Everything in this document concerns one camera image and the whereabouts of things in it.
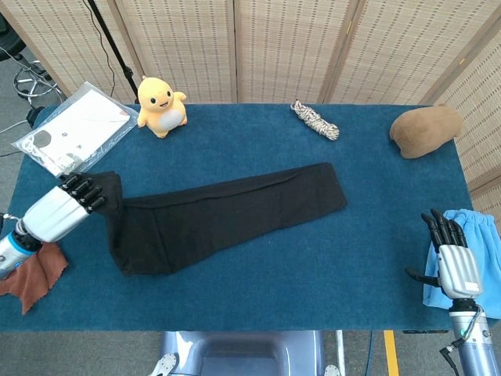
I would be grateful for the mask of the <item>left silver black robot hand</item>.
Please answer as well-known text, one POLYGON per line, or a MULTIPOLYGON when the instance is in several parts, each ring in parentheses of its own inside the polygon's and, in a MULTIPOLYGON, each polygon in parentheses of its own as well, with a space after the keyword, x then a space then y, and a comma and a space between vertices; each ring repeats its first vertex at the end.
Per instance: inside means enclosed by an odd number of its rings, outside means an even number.
POLYGON ((103 187, 93 178, 81 173, 66 175, 60 184, 28 208, 16 230, 42 242, 55 242, 105 202, 103 187))

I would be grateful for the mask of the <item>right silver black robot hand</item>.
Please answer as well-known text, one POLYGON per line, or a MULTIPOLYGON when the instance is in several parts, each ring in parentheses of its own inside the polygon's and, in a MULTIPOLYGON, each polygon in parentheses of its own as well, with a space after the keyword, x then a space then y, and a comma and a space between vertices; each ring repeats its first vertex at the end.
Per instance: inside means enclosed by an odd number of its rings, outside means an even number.
POLYGON ((435 208, 423 213, 421 218, 431 236, 436 274, 422 274, 409 267, 405 273, 418 283, 439 289, 452 301, 475 300, 483 292, 481 272, 463 228, 435 208))

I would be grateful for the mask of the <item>black trousers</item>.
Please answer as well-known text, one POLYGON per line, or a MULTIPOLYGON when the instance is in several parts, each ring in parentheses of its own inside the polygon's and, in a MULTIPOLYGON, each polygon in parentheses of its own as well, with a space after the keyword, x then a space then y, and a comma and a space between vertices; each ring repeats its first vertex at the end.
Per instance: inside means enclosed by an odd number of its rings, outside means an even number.
POLYGON ((97 212, 106 218, 110 254, 126 276, 177 273, 348 204, 330 163, 130 198, 116 172, 92 178, 106 198, 97 212))

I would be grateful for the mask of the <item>rust brown cloth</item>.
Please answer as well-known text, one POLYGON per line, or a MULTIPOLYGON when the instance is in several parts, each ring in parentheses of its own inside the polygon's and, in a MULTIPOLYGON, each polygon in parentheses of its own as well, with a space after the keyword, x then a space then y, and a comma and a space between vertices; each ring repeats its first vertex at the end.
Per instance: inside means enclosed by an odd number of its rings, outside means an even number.
POLYGON ((0 297, 12 295, 20 300, 25 315, 55 286, 69 266, 57 243, 44 243, 40 251, 0 280, 0 297))

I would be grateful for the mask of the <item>clear plastic bag white garment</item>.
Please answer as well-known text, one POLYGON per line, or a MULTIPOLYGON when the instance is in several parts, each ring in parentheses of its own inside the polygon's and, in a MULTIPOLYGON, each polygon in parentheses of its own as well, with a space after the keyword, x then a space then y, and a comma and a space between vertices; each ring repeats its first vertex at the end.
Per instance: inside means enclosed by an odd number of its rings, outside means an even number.
POLYGON ((137 125, 138 117, 86 81, 12 145, 55 177, 86 172, 137 125))

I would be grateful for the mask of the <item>yellow floor tape strip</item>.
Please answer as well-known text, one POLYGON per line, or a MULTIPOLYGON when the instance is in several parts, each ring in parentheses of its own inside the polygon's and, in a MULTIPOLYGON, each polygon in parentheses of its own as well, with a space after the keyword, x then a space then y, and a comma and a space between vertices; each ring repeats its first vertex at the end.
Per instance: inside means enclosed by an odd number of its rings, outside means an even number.
POLYGON ((383 336, 388 376, 399 376, 395 333, 392 330, 384 330, 383 336))

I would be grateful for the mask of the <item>chrome swivel chair base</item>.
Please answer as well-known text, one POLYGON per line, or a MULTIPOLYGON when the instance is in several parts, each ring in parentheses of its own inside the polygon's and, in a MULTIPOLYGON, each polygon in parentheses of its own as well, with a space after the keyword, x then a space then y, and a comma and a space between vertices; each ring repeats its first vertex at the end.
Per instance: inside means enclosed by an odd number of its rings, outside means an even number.
POLYGON ((39 60, 29 61, 19 54, 15 62, 20 68, 13 77, 13 88, 31 107, 43 96, 54 94, 60 103, 67 98, 39 60))

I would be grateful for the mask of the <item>yellow plush dinosaur toy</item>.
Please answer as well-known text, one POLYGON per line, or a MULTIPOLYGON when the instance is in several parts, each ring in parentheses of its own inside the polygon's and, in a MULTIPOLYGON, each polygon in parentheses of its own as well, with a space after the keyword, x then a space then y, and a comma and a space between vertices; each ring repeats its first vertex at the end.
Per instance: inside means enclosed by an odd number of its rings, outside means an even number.
POLYGON ((140 111, 137 120, 139 128, 147 126, 158 138, 188 122, 184 92, 174 91, 162 79, 142 76, 138 87, 140 111))

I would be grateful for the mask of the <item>white table leg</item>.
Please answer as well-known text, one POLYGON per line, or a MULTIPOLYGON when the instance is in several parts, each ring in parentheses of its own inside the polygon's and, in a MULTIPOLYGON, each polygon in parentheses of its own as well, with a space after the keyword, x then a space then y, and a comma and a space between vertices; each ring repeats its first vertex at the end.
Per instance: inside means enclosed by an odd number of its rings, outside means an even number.
POLYGON ((336 330, 336 343, 338 368, 342 374, 345 374, 344 336, 342 330, 336 330))

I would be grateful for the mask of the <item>black tripod stand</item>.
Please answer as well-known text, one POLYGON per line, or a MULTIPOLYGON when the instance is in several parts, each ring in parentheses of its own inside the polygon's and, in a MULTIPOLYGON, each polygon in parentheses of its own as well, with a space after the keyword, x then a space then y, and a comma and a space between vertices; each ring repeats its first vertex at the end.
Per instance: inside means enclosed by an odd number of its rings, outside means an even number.
POLYGON ((119 65, 123 71, 124 77, 126 78, 128 84, 131 87, 131 90, 134 93, 135 104, 139 104, 138 88, 137 88, 137 86, 134 82, 134 79, 133 79, 132 69, 126 65, 118 47, 117 47, 117 44, 114 41, 114 38, 113 38, 112 34, 110 33, 108 26, 106 25, 106 21, 104 20, 101 12, 99 11, 99 7, 96 4, 96 0, 86 0, 86 2, 88 3, 89 8, 90 8, 93 16, 97 19, 97 22, 99 23, 99 26, 100 26, 101 30, 103 31, 103 33, 106 37, 106 40, 108 41, 108 43, 113 51, 113 54, 115 55, 117 62, 119 63, 119 65))

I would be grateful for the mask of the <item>black chair seat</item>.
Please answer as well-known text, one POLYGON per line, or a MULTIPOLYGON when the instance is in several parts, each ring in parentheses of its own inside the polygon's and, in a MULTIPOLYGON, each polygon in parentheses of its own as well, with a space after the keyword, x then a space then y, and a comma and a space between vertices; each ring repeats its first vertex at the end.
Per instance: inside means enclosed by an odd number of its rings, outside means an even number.
POLYGON ((0 13, 0 62, 8 60, 26 48, 25 43, 0 13))

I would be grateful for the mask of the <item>bamboo folding screen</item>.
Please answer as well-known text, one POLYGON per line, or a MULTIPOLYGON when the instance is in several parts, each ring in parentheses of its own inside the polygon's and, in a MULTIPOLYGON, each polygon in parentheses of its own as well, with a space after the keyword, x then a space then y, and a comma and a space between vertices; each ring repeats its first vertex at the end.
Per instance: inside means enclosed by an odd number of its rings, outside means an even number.
MULTIPOLYGON (((96 0, 134 79, 191 103, 439 104, 474 205, 501 229, 501 0, 96 0)), ((86 0, 0 0, 67 95, 134 96, 86 0)))

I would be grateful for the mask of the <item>dark blue tablecloth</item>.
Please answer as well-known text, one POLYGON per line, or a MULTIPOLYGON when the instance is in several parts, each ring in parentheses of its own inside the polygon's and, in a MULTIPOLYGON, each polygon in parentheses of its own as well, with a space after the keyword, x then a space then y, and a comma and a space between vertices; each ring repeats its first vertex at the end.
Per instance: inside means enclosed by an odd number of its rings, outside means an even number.
POLYGON ((406 160, 388 136, 403 106, 316 110, 340 128, 338 140, 286 104, 191 104, 186 126, 164 139, 134 128, 93 169, 118 173, 124 195, 140 197, 330 162, 345 209, 172 275, 132 277, 93 214, 62 239, 69 266, 28 313, 0 297, 0 332, 449 329, 405 268, 426 265, 422 213, 471 206, 456 144, 406 160))

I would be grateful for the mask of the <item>blue-grey robot torso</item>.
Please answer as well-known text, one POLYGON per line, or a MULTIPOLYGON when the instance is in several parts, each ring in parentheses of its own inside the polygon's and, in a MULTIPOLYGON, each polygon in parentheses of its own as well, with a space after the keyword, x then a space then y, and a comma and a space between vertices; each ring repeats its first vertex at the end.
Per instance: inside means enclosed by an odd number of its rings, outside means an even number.
POLYGON ((171 376, 323 376, 320 331, 165 331, 171 376))

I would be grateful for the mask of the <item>light blue fleece drawstring bag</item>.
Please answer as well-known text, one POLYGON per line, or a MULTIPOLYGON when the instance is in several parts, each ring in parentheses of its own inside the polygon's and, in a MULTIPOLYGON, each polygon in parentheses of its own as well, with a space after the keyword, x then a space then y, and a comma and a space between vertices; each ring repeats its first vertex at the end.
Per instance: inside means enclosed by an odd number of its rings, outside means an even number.
MULTIPOLYGON (((477 303, 483 307, 488 318, 501 320, 501 239, 494 217, 467 209, 449 209, 443 216, 461 226, 467 245, 477 259, 484 288, 483 293, 476 299, 477 303)), ((432 243, 427 254, 425 274, 438 276, 437 256, 432 243)), ((452 300, 439 288, 424 285, 423 304, 449 309, 452 300)))

